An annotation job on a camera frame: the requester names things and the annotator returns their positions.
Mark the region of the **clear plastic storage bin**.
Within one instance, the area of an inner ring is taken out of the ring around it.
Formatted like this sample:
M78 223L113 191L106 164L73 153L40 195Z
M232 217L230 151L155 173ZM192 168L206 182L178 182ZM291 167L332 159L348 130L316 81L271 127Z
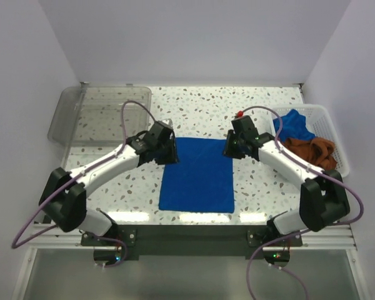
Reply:
M47 138L65 148L117 146L124 137L122 105L136 101L149 109L151 96L148 87L69 87L60 95Z

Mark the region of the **white plastic laundry basket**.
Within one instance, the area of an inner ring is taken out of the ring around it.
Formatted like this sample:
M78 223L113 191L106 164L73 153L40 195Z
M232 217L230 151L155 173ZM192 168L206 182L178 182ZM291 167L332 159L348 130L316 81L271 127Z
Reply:
M295 109L300 115L306 117L306 128L317 137L327 139L335 144L333 157L337 162L336 170L340 172L343 178L348 177L350 167L346 152L341 139L335 130L334 123L328 113L328 110L317 104L292 104L279 105L271 108L281 117L289 111Z

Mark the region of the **brown towel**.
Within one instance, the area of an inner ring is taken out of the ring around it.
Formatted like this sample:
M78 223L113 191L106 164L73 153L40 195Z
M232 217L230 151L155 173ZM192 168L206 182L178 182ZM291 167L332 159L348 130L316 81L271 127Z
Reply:
M315 137L310 141L304 141L289 137L283 144L301 159L324 170L332 170L337 166L337 161L333 157L335 144L327 139Z

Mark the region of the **blue towel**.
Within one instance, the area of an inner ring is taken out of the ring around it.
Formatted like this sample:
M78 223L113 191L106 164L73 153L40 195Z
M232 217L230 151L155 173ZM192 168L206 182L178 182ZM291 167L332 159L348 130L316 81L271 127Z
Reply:
M306 127L306 117L297 110L291 109L282 119L282 131L279 134L279 140L286 142L288 138L302 141L310 141L316 135L310 132Z
M164 168L159 209L189 213L233 213L233 160L225 140L178 137L179 162Z

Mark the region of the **aluminium rail frame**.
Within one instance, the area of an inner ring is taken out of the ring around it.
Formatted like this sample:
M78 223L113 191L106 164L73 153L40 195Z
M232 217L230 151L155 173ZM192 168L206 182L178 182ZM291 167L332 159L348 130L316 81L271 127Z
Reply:
M237 229L240 226L249 229L258 229L265 225L268 217L274 213L292 208L294 198L288 195L267 200L243 201L239 199L234 203L233 212L185 212L185 211L162 211L159 209L157 195L148 198L133 197L132 195L122 195L119 197L96 196L89 197L87 205L91 209L102 209L118 224L130 225L134 228L143 226L148 228L171 226L199 226L208 228L214 226L219 229L224 226L226 229ZM83 232L73 230L62 232L54 227L53 221L40 212L37 221L30 227L30 235L36 237L29 242L29 246L42 246L54 248L56 246L65 248L66 246L81 246ZM298 247L297 240L302 242ZM329 227L319 232L308 232L297 234L290 239L290 250L299 248L300 250L344 250L349 259L349 270L352 272L354 282L360 299L370 299L371 293L367 287L363 270L359 264L357 254L357 244L351 226L338 225Z

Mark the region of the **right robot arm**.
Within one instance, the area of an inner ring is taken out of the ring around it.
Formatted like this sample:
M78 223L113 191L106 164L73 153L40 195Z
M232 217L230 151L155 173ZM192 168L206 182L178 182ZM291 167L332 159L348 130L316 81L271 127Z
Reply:
M262 241L282 244L288 234L318 232L334 224L351 210L341 174L309 164L287 150L267 132L259 134L249 116L235 118L227 132L223 155L233 159L250 157L275 169L300 192L299 207L267 221Z

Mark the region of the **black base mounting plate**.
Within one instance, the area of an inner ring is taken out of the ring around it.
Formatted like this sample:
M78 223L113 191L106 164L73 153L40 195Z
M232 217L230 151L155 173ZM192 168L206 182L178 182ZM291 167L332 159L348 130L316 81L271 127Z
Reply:
M122 244L107 242L84 233L81 245L94 248L94 259L113 262L115 255L126 259L141 256L244 256L264 241L265 225L120 225L114 238Z

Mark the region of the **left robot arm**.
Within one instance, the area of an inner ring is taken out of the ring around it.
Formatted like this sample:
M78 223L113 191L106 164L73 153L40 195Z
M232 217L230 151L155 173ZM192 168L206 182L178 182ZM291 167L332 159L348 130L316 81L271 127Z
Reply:
M44 213L65 233L79 229L103 245L120 236L118 225L105 212L87 207L88 197L116 176L154 161L178 163L170 119L155 121L150 130L131 136L103 157L71 171L59 167L49 176L39 201Z

